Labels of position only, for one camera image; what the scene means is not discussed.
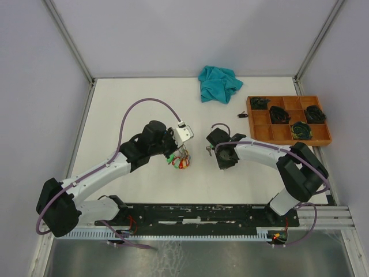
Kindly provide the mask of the green tag key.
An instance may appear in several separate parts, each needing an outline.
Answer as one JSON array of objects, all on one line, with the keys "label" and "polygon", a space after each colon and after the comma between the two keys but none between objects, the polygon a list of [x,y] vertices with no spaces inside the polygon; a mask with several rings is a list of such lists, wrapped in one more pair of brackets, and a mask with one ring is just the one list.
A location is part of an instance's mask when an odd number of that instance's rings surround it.
[{"label": "green tag key", "polygon": [[208,151],[209,156],[212,156],[212,147],[211,146],[207,146],[206,147],[206,150]]}]

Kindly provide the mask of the large metal keyring yellow handle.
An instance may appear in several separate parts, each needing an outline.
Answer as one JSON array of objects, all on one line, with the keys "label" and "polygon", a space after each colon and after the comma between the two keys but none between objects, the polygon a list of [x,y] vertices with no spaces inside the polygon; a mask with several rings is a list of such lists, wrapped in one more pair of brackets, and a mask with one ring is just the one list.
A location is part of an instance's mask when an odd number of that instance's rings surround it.
[{"label": "large metal keyring yellow handle", "polygon": [[167,163],[175,169],[184,170],[190,166],[191,156],[187,148],[183,145],[177,151],[170,154]]}]

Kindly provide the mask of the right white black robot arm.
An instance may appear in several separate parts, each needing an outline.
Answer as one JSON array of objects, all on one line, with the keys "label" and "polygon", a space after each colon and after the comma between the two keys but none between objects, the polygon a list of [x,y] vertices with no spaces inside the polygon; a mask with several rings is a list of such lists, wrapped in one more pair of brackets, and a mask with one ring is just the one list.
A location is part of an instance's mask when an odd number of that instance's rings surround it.
[{"label": "right white black robot arm", "polygon": [[277,226],[285,214],[298,204],[329,188],[328,171],[305,143],[292,146],[261,142],[244,134],[230,136],[215,128],[206,137],[221,170],[235,166],[240,160],[256,162],[279,172],[284,189],[266,206],[265,220]]}]

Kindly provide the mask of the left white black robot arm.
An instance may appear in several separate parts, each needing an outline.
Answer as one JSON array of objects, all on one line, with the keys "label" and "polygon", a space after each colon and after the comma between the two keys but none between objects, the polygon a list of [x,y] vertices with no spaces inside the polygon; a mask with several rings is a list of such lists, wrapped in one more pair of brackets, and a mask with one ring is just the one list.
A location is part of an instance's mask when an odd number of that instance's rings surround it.
[{"label": "left white black robot arm", "polygon": [[150,158],[164,155],[169,158],[186,141],[193,138],[191,128],[183,122],[168,128],[152,120],[141,133],[118,146],[118,150],[81,176],[63,181],[47,180],[36,205],[38,222],[44,222],[48,232],[63,237],[80,222],[110,220],[121,225],[127,220],[127,210],[117,197],[89,201],[88,197],[113,180],[146,165]]}]

